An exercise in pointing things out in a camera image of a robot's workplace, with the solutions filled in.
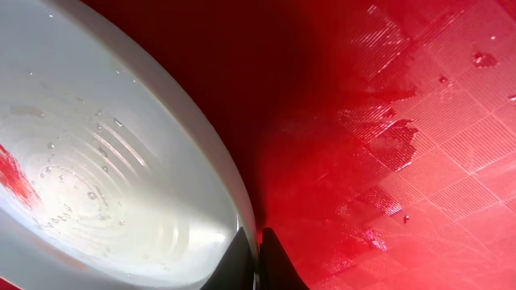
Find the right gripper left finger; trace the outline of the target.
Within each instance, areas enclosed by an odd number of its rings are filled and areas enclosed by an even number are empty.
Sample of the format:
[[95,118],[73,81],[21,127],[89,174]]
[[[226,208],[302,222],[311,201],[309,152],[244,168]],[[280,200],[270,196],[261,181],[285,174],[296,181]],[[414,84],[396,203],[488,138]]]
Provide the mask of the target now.
[[248,239],[240,227],[201,290],[253,290],[254,266]]

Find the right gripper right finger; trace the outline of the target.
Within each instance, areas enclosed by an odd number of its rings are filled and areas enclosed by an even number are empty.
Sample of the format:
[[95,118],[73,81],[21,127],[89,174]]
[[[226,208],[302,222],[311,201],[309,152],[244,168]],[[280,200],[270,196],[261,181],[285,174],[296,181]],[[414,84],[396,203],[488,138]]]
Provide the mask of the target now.
[[262,231],[259,249],[261,290],[309,290],[272,228]]

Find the light blue plate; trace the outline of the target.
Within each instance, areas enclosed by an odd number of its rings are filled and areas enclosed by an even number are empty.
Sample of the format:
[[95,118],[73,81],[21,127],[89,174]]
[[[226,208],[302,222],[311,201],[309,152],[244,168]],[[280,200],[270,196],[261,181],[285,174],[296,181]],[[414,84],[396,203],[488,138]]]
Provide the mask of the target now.
[[240,227],[203,112],[80,1],[1,0],[1,276],[22,289],[201,289]]

